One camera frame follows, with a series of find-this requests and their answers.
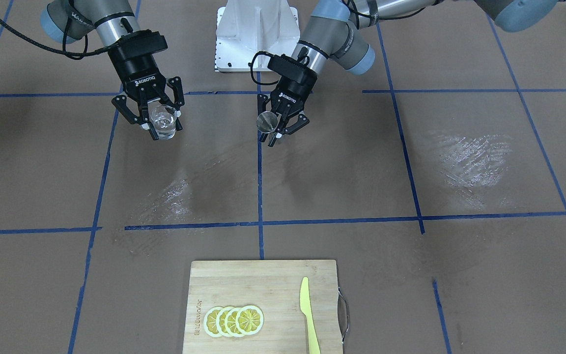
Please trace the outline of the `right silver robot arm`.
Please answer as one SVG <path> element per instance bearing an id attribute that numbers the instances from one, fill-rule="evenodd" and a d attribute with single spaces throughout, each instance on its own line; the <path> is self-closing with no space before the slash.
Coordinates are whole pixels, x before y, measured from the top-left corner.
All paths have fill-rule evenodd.
<path id="1" fill-rule="evenodd" d="M 55 0 L 41 13 L 41 26 L 58 43 L 74 43 L 96 30 L 123 92 L 112 104 L 130 124 L 148 130 L 154 140 L 168 140 L 182 130 L 182 81 L 167 79 L 153 54 L 167 49 L 164 36 L 141 29 L 127 0 Z"/>

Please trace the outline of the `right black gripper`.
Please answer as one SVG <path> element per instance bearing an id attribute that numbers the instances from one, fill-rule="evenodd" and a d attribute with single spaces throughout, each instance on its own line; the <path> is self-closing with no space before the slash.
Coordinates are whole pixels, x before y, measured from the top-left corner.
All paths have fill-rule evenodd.
<path id="1" fill-rule="evenodd" d="M 163 96 L 161 91 L 164 90 L 166 82 L 173 93 L 173 99 L 168 99 L 166 105 L 174 110 L 175 130 L 183 130 L 180 122 L 181 108 L 185 104 L 182 79 L 175 76 L 166 81 L 153 58 L 154 53 L 166 49 L 166 39 L 159 32 L 140 30 L 123 36 L 116 42 L 116 46 L 108 51 L 124 92 L 135 101 L 141 101 L 138 105 L 138 114 L 128 108 L 127 96 L 124 94 L 112 99 L 113 106 L 130 124 L 137 124 L 148 130 L 154 141 L 159 140 L 160 137 L 151 122 L 148 103 Z"/>

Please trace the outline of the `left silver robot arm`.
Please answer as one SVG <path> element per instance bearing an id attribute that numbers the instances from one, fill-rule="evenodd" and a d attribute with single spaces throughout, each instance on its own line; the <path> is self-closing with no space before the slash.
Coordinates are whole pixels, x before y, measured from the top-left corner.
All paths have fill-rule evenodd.
<path id="1" fill-rule="evenodd" d="M 329 60 L 353 75 L 368 72 L 375 52 L 360 35 L 361 29 L 403 20 L 437 4 L 437 0 L 320 0 L 292 54 L 264 50 L 255 54 L 269 58 L 268 69 L 279 75 L 274 89 L 261 95 L 256 119 L 261 143 L 272 147 L 309 123 L 305 103 Z"/>

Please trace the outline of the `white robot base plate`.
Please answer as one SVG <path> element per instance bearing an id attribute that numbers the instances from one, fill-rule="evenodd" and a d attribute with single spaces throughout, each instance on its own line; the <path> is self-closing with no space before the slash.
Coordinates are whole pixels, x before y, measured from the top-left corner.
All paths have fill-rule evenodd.
<path id="1" fill-rule="evenodd" d="M 260 51 L 289 56 L 300 38 L 298 11 L 286 0 L 229 0 L 216 20 L 217 72 L 248 72 Z"/>

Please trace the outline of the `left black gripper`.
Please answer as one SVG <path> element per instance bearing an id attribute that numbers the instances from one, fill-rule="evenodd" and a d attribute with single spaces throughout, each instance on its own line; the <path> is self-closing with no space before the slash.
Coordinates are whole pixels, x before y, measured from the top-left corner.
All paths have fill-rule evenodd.
<path id="1" fill-rule="evenodd" d="M 317 73 L 285 55 L 270 58 L 268 68 L 280 74 L 281 78 L 270 96 L 264 93 L 257 95 L 256 127 L 261 133 L 259 141 L 264 143 L 269 139 L 268 146 L 274 147 L 281 135 L 294 134 L 310 122 L 305 114 L 299 113 L 305 109 L 305 103 L 317 81 Z M 297 115 L 297 120 L 282 128 L 283 115 Z"/>

